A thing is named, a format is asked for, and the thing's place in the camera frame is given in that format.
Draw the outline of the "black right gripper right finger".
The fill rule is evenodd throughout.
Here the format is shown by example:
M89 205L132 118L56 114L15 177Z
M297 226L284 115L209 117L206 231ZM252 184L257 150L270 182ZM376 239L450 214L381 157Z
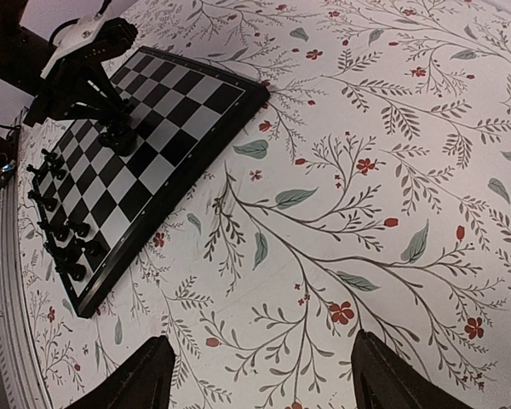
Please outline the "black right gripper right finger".
M429 382L370 331L358 331L351 363L358 408L470 408Z

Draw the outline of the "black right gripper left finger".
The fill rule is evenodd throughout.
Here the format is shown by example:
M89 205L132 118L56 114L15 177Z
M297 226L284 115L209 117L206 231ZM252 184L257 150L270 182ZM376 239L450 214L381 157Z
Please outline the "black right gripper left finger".
M102 384L69 408L167 409L174 366L175 352L168 338L150 337Z

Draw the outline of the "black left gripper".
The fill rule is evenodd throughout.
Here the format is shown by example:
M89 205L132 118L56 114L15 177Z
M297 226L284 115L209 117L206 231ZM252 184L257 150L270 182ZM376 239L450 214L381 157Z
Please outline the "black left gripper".
M43 79L41 71L57 46L21 25L26 5L0 1L0 79L33 96L25 123L51 118L129 124L133 107L120 97L102 64L133 46L137 28L124 18L106 18L93 43L60 59Z

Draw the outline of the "black chess piece cluster piece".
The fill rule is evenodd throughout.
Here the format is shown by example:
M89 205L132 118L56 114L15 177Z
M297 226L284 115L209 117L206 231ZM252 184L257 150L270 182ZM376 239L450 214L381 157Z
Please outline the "black chess piece cluster piece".
M114 117L97 121L102 126L97 141L120 157L129 156L135 149L137 134L131 126L134 108L127 99L123 99Z

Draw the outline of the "black and grey chessboard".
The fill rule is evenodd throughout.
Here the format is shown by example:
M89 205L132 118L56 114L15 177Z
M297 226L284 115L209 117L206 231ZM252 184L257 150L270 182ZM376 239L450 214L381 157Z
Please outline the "black and grey chessboard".
M33 201L39 221L66 225L87 222L84 240L101 242L104 252L86 256L74 244L45 233L45 242L75 246L76 263L86 267L80 282L54 269L65 288L66 304L91 317L123 272L157 232L192 185L269 99L264 84L195 60L142 47L112 75L121 97L135 108L134 151L120 157L97 141L102 126L74 121L55 147L66 177L32 174L30 190L58 200L53 212Z

